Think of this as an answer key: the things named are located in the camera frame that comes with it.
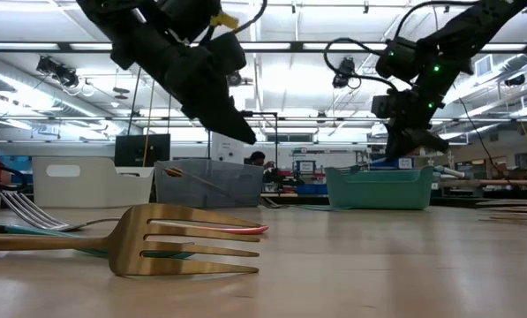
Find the round black ceiling fixture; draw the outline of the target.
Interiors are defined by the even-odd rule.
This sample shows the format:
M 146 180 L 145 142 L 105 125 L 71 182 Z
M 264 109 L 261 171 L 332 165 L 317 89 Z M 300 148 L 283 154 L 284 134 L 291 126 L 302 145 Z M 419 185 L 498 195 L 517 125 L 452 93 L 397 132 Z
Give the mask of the round black ceiling fixture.
M 243 77 L 239 71 L 234 71 L 232 74 L 226 76 L 226 80 L 229 87 L 239 87 L 239 86 L 252 86 L 253 79 L 248 77 Z

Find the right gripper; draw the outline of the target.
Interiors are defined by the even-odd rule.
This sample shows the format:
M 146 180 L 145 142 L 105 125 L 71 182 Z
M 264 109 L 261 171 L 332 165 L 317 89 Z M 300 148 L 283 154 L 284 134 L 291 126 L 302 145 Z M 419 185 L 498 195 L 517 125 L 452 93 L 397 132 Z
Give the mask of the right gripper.
M 448 92 L 448 67 L 429 65 L 416 77 L 409 89 L 388 91 L 388 141 L 385 161 L 392 162 L 411 151 L 411 141 L 418 147 L 445 152 L 447 140 L 427 131 L 430 120 Z M 406 130 L 414 130 L 410 135 Z

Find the copper-coloured utensil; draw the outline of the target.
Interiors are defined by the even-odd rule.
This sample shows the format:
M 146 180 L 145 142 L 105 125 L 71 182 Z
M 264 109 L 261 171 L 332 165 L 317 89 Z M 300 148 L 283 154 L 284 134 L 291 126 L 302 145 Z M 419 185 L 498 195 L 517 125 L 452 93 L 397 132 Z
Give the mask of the copper-coloured utensil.
M 491 212 L 483 213 L 479 216 L 480 221 L 489 222 L 511 222 L 511 223 L 527 223 L 527 213 L 517 212 Z

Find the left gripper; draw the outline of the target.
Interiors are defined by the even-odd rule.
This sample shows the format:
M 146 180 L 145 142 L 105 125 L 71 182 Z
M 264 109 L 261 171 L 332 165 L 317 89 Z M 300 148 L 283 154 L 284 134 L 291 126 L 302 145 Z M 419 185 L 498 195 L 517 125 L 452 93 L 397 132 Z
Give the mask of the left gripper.
M 112 60 L 122 68 L 138 64 L 181 103 L 188 118 L 233 140 L 256 142 L 207 49 L 170 42 L 150 26 L 116 32 L 111 41 Z

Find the black monitor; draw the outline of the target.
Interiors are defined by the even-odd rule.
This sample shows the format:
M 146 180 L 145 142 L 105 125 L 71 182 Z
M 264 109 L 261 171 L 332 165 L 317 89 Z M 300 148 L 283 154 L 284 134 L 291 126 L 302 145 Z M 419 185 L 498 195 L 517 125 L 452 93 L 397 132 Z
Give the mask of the black monitor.
M 117 136 L 114 164 L 117 167 L 153 167 L 170 159 L 170 135 Z

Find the blue crate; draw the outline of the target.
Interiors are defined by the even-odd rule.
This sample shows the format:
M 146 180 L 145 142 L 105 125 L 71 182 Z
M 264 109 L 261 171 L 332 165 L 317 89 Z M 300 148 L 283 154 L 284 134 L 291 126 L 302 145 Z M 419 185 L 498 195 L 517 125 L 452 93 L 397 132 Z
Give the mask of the blue crate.
M 326 184 L 303 184 L 296 186 L 296 192 L 300 195 L 327 195 Z

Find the grey translucent plastic bin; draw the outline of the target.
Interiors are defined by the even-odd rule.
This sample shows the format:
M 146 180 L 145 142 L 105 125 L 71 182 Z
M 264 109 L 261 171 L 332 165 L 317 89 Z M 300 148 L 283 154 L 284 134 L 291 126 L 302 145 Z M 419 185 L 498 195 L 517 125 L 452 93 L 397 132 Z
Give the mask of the grey translucent plastic bin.
M 246 202 L 239 204 L 212 188 L 183 176 L 173 178 L 165 169 L 178 168 L 221 187 Z M 260 166 L 219 162 L 208 159 L 158 161 L 154 164 L 156 199 L 159 203 L 191 208 L 250 208 L 259 204 L 263 187 Z

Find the teal plastic bin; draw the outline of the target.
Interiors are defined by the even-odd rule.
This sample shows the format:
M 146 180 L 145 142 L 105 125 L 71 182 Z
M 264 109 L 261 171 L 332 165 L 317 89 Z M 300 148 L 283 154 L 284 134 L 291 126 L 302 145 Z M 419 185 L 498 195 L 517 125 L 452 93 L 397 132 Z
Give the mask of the teal plastic bin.
M 430 205 L 432 166 L 419 170 L 326 168 L 325 172 L 333 208 L 419 210 Z

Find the blue storage bins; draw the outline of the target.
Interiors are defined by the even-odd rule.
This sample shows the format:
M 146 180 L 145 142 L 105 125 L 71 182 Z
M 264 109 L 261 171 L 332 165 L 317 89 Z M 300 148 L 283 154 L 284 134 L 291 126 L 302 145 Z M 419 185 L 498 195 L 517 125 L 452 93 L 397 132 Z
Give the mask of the blue storage bins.
M 373 160 L 370 164 L 371 170 L 412 170 L 414 159 L 412 157 L 400 157 L 392 161 L 386 158 Z

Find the white plastic bin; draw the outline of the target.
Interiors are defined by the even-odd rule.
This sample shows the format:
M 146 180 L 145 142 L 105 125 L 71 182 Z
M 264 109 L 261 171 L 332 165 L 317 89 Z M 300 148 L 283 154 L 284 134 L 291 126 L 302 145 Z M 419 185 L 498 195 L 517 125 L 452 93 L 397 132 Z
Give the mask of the white plastic bin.
M 41 208 L 121 208 L 149 202 L 154 170 L 117 167 L 107 157 L 33 159 L 34 202 Z

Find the gold spoon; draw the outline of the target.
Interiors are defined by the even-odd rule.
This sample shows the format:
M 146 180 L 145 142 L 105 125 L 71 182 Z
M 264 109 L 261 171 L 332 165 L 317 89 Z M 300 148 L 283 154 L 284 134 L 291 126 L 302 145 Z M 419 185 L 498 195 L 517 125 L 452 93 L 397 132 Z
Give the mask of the gold spoon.
M 214 191 L 218 192 L 219 194 L 222 194 L 224 196 L 226 196 L 227 198 L 233 200 L 234 202 L 236 203 L 239 203 L 239 204 L 244 204 L 246 205 L 246 202 L 244 201 L 241 201 L 240 199 L 234 197 L 230 192 L 228 192 L 227 190 L 225 189 L 222 189 L 221 187 L 219 187 L 218 185 L 215 185 L 207 180 L 205 180 L 204 178 L 200 178 L 196 175 L 193 175 L 191 173 L 188 173 L 188 172 L 185 172 L 183 170 L 180 170 L 178 168 L 168 168 L 168 169 L 165 169 L 164 170 L 165 173 L 170 176 L 170 177 L 173 177 L 173 178 L 181 178 L 183 176 L 186 176 L 188 178 L 192 178 L 194 180 L 196 180 L 197 182 L 200 182 L 201 184 L 203 184 L 204 186 L 208 186 L 210 188 L 212 188 Z

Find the person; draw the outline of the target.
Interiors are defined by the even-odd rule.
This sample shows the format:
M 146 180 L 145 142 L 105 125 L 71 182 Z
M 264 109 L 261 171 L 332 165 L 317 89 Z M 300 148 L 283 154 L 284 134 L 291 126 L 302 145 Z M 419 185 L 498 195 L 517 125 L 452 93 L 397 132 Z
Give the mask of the person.
M 273 161 L 266 161 L 266 155 L 261 151 L 254 151 L 249 157 L 249 164 L 254 166 L 260 166 L 263 169 L 270 169 L 275 167 Z

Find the black overhead frame bar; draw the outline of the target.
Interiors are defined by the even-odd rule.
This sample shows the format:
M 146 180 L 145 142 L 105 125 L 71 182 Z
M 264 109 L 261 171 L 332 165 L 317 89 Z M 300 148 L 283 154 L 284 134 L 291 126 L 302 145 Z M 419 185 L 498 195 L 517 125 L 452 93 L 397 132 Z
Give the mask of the black overhead frame bar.
M 325 42 L 241 42 L 247 53 L 317 53 Z M 18 53 L 108 53 L 109 42 L 0 42 L 0 52 Z M 527 54 L 527 42 L 491 42 L 480 53 Z

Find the gold utensil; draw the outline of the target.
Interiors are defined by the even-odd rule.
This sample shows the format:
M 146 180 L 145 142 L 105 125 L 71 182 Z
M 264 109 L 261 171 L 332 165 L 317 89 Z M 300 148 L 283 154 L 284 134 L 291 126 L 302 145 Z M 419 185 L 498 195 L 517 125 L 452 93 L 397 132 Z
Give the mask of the gold utensil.
M 527 210 L 527 200 L 491 200 L 481 201 L 476 204 L 477 209 L 481 208 L 505 208 L 506 210 L 522 209 Z

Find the gold fork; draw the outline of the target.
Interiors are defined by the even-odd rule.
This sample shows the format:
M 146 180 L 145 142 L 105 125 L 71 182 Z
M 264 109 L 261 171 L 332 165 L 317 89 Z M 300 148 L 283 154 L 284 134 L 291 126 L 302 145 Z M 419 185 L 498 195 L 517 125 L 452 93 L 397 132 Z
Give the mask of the gold fork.
M 220 231 L 161 225 L 161 221 L 189 221 L 256 227 L 257 224 L 212 211 L 167 204 L 138 205 L 126 210 L 106 237 L 67 238 L 0 234 L 0 251 L 105 250 L 109 269 L 118 276 L 174 276 L 257 273 L 255 267 L 211 261 L 190 261 L 146 256 L 146 252 L 184 252 L 237 257 L 258 257 L 256 252 L 175 242 L 149 241 L 151 236 L 179 236 L 258 242 L 258 238 Z

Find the black aluminium table frame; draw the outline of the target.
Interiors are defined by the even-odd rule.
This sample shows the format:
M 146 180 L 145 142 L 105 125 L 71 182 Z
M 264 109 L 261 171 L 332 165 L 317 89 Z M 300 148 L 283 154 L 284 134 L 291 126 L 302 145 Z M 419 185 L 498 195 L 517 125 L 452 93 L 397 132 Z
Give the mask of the black aluminium table frame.
M 295 193 L 263 193 L 261 198 L 266 197 L 278 204 L 289 205 L 328 205 L 329 200 L 326 195 L 297 195 Z M 432 197 L 432 206 L 453 207 L 453 208 L 476 208 L 476 204 L 481 201 L 491 201 L 481 198 L 467 197 Z

